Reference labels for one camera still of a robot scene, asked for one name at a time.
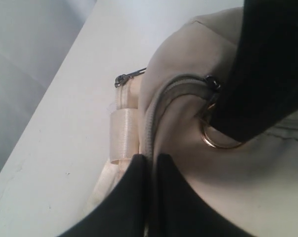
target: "gold metal ring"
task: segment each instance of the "gold metal ring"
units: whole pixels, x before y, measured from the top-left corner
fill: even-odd
[[[212,109],[214,109],[215,104],[211,104],[207,109],[206,109],[206,115],[208,114],[207,112],[211,111]],[[244,143],[243,142],[237,142],[235,145],[231,145],[231,146],[224,146],[224,145],[220,145],[216,142],[214,142],[206,133],[206,129],[205,127],[209,126],[205,120],[203,120],[203,118],[201,119],[201,137],[202,140],[210,147],[213,148],[217,148],[217,149],[222,149],[222,150],[230,150],[230,149],[234,149],[234,148],[238,148],[240,146],[242,146]]]

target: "zipper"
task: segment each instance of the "zipper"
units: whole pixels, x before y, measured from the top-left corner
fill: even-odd
[[[128,80],[130,80],[134,77],[137,77],[139,75],[144,74],[146,69],[147,68],[143,68],[143,69],[140,69],[140,70],[135,71],[133,73],[122,74],[122,75],[116,77],[116,79],[115,79],[115,88],[117,88],[119,86],[123,86],[128,82]]]
[[[144,155],[153,159],[153,144],[159,120],[174,99],[184,95],[195,95],[207,101],[204,106],[206,109],[217,99],[220,89],[221,85],[216,77],[206,76],[203,78],[192,74],[179,75],[161,86],[146,112]]]

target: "metal zipper pull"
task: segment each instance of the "metal zipper pull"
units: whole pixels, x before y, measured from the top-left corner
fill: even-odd
[[[117,88],[119,86],[122,86],[122,85],[126,84],[129,79],[134,78],[136,76],[139,76],[141,74],[144,74],[146,69],[147,68],[143,68],[143,69],[140,69],[140,70],[135,71],[133,73],[122,74],[122,75],[116,77],[116,79],[115,79],[115,87]]]

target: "beige handbag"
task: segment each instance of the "beige handbag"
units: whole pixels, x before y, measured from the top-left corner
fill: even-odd
[[[134,154],[169,154],[196,194],[260,237],[298,237],[298,112],[245,144],[208,127],[212,90],[229,76],[243,9],[197,16],[157,49],[147,69],[116,79],[110,157],[84,209],[119,183]]]

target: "gray wall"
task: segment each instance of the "gray wall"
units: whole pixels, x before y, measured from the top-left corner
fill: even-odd
[[[0,171],[96,0],[0,0]]]

